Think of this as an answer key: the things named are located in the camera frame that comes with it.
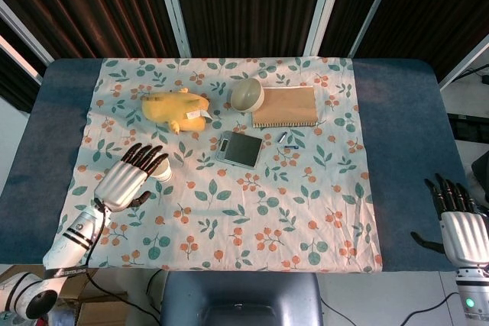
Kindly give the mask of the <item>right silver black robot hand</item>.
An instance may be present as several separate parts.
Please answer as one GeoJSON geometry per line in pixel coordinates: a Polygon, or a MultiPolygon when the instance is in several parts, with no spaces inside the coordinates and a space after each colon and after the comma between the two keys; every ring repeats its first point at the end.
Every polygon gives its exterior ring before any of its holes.
{"type": "Polygon", "coordinates": [[[410,233],[412,239],[423,248],[445,255],[457,268],[488,267],[487,226],[474,199],[462,184],[439,174],[435,178],[435,182],[425,179],[424,183],[432,196],[442,242],[425,240],[415,231],[410,233]]]}

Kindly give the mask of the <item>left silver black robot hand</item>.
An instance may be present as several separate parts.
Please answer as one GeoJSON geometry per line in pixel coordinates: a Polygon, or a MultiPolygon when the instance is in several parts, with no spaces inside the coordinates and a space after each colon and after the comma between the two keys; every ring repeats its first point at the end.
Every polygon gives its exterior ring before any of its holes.
{"type": "Polygon", "coordinates": [[[152,147],[136,143],[105,174],[94,191],[94,202],[98,210],[110,212],[124,211],[139,207],[150,197],[150,191],[138,195],[141,187],[151,174],[168,158],[167,153],[157,154],[162,145],[152,147]]]}

